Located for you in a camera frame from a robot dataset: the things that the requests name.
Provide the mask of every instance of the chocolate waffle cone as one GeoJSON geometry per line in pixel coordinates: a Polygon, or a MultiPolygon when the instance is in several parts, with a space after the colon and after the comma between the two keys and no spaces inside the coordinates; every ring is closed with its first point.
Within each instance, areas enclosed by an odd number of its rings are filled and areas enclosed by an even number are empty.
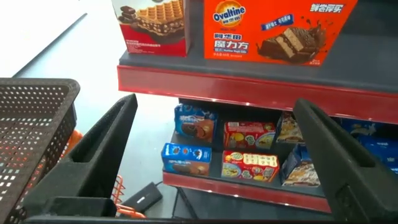
{"type": "Polygon", "coordinates": [[[173,0],[136,12],[138,26],[158,36],[183,30],[183,0],[173,0]]]}

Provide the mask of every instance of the red shelf edge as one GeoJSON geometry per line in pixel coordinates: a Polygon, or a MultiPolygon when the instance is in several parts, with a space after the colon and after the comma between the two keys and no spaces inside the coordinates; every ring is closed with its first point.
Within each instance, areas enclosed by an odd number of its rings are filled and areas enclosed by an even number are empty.
{"type": "Polygon", "coordinates": [[[168,172],[163,172],[163,183],[176,187],[203,190],[216,194],[248,198],[261,202],[276,203],[279,205],[331,213],[330,207],[325,198],[296,194],[283,190],[251,187],[248,185],[232,184],[200,177],[171,174],[168,172]]]}
{"type": "Polygon", "coordinates": [[[398,94],[118,65],[119,90],[292,110],[298,98],[330,116],[398,124],[398,94]]]}

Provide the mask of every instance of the ovaltine box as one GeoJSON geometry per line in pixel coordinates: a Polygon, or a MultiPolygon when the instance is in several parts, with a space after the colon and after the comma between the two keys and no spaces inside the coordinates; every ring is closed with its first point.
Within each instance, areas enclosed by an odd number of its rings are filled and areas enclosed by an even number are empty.
{"type": "Polygon", "coordinates": [[[205,0],[205,58],[319,66],[357,0],[205,0]]]}
{"type": "Polygon", "coordinates": [[[112,0],[129,53],[186,56],[188,0],[112,0]]]}

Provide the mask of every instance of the orange box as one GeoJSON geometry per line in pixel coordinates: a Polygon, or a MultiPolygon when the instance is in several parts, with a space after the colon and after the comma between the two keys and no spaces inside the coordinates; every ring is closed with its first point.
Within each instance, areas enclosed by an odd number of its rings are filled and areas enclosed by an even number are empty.
{"type": "Polygon", "coordinates": [[[357,0],[205,0],[205,58],[319,66],[357,0]]]}
{"type": "Polygon", "coordinates": [[[277,156],[248,152],[223,152],[222,177],[272,182],[278,171],[277,156]]]}

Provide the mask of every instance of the wafer cookie box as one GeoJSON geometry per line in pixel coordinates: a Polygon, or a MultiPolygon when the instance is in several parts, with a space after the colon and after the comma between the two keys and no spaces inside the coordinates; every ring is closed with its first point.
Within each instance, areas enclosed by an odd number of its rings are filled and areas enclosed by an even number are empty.
{"type": "Polygon", "coordinates": [[[205,58],[319,66],[356,0],[205,0],[205,58]]]}
{"type": "Polygon", "coordinates": [[[223,152],[222,177],[272,182],[278,170],[279,162],[275,155],[223,152]]]}
{"type": "Polygon", "coordinates": [[[112,0],[127,51],[186,56],[188,0],[112,0]]]}

